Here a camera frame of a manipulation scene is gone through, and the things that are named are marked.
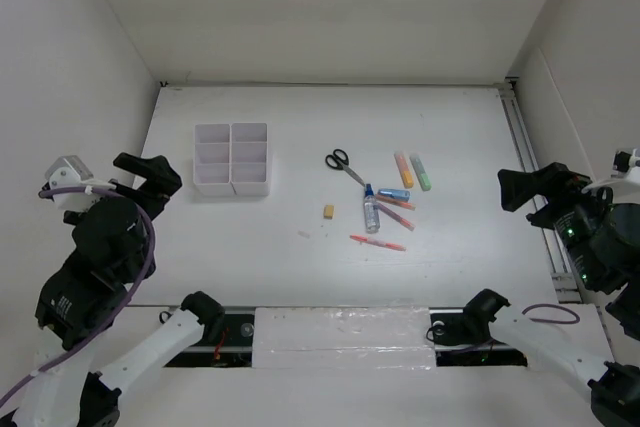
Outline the red highlighter pen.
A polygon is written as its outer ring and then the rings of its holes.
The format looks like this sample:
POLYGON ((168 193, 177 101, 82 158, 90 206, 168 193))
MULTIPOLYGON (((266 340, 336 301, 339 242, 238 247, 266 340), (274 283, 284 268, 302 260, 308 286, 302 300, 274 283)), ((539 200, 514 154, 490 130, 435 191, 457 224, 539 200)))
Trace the red highlighter pen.
POLYGON ((406 247, 397 243, 386 242, 372 237, 366 237, 361 235, 350 235, 349 238, 360 244, 372 245, 379 248, 384 248, 393 251, 405 252, 406 247))

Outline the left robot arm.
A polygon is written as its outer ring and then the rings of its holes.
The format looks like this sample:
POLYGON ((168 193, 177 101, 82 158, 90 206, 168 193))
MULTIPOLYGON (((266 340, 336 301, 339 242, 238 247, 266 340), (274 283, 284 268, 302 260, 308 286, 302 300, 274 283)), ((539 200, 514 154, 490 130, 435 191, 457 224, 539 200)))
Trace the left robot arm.
POLYGON ((142 178, 138 188, 94 177, 76 155, 47 170, 39 192, 63 210, 74 249, 43 285, 35 310, 39 348, 34 367, 1 399, 20 405, 4 426, 113 426, 120 403, 184 349, 224 333, 224 308, 197 291, 131 351, 91 368, 98 341, 156 269, 154 219, 182 187, 163 156, 119 154, 115 167, 142 178))

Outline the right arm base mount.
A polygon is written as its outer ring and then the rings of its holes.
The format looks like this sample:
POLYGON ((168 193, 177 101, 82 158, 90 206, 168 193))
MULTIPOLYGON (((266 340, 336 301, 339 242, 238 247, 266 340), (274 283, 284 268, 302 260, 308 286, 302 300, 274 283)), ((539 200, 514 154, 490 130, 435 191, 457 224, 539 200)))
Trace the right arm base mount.
POLYGON ((432 344, 437 367, 527 367, 524 354, 484 334, 474 334, 461 310, 436 310, 425 340, 432 344))

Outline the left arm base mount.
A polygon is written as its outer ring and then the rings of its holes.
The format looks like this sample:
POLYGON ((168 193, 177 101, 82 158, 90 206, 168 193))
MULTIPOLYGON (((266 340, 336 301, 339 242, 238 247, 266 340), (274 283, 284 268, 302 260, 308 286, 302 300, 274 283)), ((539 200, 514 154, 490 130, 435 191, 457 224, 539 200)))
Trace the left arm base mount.
POLYGON ((255 310, 233 308, 213 340, 201 340, 176 355, 169 368, 248 368, 252 366, 255 310))

